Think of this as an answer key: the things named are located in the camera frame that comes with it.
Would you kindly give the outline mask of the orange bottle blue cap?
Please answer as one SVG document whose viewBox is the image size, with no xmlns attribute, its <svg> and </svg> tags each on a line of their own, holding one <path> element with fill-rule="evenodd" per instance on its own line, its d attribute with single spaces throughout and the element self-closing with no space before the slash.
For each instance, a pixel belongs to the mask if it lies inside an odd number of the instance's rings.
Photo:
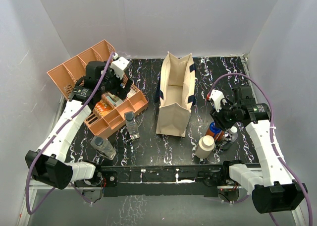
<svg viewBox="0 0 317 226">
<path fill-rule="evenodd" d="M 220 141 L 223 134 L 223 130 L 217 128 L 214 122 L 209 125 L 209 128 L 206 131 L 206 136 L 211 136 L 215 142 Z"/>
</svg>

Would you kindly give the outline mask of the beige canvas tote bag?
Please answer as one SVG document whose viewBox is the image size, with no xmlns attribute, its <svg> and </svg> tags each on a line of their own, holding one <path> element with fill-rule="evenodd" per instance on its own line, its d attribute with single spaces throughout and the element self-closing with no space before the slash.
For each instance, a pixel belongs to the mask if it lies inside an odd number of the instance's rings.
<svg viewBox="0 0 317 226">
<path fill-rule="evenodd" d="M 155 102 L 159 103 L 156 134 L 184 137 L 195 104 L 196 66 L 192 54 L 163 60 Z"/>
</svg>

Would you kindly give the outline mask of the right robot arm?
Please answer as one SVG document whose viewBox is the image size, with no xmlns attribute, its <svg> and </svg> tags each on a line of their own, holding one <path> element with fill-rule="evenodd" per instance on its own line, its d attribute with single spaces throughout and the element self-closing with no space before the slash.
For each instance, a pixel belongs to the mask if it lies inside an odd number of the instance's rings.
<svg viewBox="0 0 317 226">
<path fill-rule="evenodd" d="M 211 116 L 215 126 L 221 130 L 229 130 L 237 122 L 244 125 L 262 169 L 262 175 L 258 176 L 241 160 L 225 161 L 221 180 L 228 185 L 237 182 L 245 188 L 261 214 L 295 210 L 304 199 L 307 188 L 300 185 L 283 166 L 281 153 L 275 152 L 272 147 L 268 105 L 239 105 L 221 99 L 214 104 Z"/>
</svg>

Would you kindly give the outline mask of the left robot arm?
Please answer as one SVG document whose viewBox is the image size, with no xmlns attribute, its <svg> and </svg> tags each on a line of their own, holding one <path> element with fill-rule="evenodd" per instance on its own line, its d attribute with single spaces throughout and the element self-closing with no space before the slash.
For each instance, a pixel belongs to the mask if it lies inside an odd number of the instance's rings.
<svg viewBox="0 0 317 226">
<path fill-rule="evenodd" d="M 26 154 L 25 161 L 29 168 L 26 186 L 29 186 L 31 179 L 58 189 L 64 189 L 78 180 L 86 180 L 92 186 L 100 184 L 102 173 L 96 170 L 94 164 L 67 163 L 66 155 L 81 125 L 102 99 L 102 94 L 113 92 L 124 100 L 132 83 L 128 79 L 123 84 L 123 79 L 118 78 L 111 68 L 98 71 L 93 77 L 81 77 L 52 132 L 36 151 L 30 150 Z"/>
</svg>

